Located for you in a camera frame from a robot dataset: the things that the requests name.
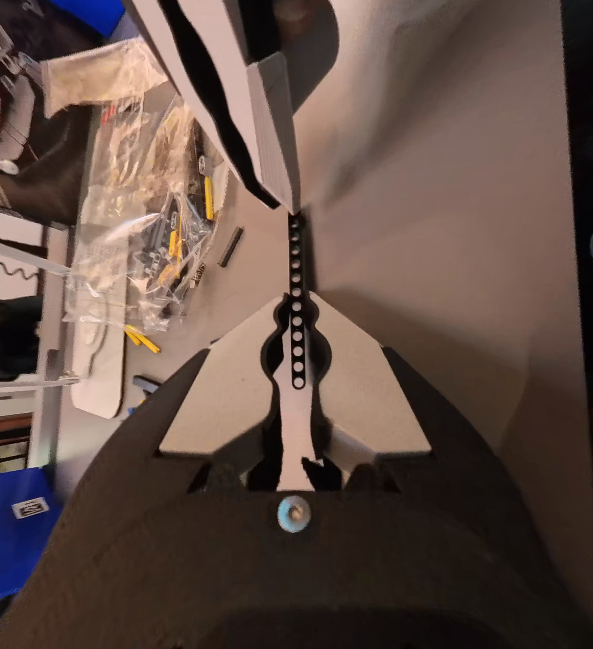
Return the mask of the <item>blue bin with white tag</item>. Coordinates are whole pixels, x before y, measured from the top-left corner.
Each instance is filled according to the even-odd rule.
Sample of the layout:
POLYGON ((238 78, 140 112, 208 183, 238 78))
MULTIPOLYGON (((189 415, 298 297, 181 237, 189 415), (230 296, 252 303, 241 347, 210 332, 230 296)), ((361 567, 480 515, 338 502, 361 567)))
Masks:
POLYGON ((42 468, 0 473, 0 599, 30 578, 61 512, 42 468))

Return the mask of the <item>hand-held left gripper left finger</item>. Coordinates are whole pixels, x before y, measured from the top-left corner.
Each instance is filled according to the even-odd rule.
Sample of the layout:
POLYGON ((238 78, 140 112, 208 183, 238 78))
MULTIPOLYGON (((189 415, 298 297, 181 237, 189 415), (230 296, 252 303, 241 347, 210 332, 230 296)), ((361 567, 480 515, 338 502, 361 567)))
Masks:
POLYGON ((248 489, 277 489, 284 445, 280 388, 289 301, 271 300, 208 349, 158 448, 246 477, 248 489))

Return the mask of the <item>white cardboard strip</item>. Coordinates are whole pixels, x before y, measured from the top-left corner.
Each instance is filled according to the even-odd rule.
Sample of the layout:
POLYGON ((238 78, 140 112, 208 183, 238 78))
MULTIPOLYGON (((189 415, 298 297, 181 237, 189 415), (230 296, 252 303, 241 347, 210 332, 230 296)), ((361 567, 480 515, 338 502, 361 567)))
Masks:
POLYGON ((76 324, 71 366, 79 379, 71 386, 76 409, 100 418, 116 417, 123 394, 124 338, 122 329, 108 324, 76 324))

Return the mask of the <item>clear bag of yellow lego parts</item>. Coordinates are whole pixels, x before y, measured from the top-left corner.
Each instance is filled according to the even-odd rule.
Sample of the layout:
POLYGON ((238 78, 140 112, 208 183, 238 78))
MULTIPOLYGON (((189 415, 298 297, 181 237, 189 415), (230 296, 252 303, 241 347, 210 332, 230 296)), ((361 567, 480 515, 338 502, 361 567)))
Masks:
POLYGON ((166 332, 200 282, 229 170, 175 92, 106 105, 101 117, 65 320, 166 332))

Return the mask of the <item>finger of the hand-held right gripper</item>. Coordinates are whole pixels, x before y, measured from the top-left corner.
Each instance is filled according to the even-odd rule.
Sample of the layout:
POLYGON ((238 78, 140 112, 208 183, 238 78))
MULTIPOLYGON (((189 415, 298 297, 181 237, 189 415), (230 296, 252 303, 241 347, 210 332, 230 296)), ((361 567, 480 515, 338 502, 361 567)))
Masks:
POLYGON ((234 121, 213 57, 180 1, 125 1, 144 40, 197 121, 248 192, 275 209, 279 201, 259 180, 234 121))
POLYGON ((287 60, 272 1, 211 1, 214 62, 228 109, 261 187, 289 214, 300 210, 300 173, 287 60))

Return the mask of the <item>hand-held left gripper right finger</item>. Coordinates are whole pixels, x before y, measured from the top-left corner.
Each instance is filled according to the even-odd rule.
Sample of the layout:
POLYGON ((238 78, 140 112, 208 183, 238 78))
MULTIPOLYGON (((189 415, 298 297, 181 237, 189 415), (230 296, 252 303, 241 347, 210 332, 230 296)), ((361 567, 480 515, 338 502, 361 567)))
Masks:
POLYGON ((419 459, 431 444, 387 356, 372 336, 314 292, 311 439, 317 459, 348 474, 364 464, 419 459))

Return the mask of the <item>dark printed lego box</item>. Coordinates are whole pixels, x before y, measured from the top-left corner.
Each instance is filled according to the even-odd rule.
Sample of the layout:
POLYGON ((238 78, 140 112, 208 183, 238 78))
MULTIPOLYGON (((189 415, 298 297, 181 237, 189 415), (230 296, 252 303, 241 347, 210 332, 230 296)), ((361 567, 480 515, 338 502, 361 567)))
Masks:
POLYGON ((51 1, 0 1, 0 212, 72 228, 91 110, 45 115, 45 61, 89 51, 99 32, 51 1))

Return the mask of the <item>black lego beam with holes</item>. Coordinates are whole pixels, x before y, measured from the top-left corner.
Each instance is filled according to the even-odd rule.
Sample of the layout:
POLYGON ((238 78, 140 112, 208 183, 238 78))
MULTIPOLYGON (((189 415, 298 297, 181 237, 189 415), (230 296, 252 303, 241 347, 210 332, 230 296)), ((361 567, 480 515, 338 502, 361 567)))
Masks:
POLYGON ((310 373, 308 300, 312 275, 311 236, 305 210, 288 218, 291 385, 301 391, 306 387, 310 373))

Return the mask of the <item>short black lego axle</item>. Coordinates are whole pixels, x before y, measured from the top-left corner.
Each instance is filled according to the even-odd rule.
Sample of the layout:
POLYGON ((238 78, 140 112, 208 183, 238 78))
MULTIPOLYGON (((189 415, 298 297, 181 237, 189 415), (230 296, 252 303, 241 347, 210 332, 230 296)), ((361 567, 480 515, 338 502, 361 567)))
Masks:
POLYGON ((244 233, 244 228, 240 226, 236 226, 234 231, 232 232, 232 235, 230 239, 227 242, 227 246, 225 247, 219 261, 218 261, 218 266, 220 268, 226 268, 228 264, 230 263, 231 257, 234 254, 234 251, 236 250, 236 247, 238 246, 242 235, 244 233))

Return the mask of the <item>empty torn clear bag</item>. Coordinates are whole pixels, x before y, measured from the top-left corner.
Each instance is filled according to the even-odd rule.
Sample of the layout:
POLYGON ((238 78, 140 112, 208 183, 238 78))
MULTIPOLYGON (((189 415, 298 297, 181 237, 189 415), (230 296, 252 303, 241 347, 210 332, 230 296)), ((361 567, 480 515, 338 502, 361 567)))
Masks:
POLYGON ((141 37, 42 61, 43 115, 139 97, 169 78, 141 37))

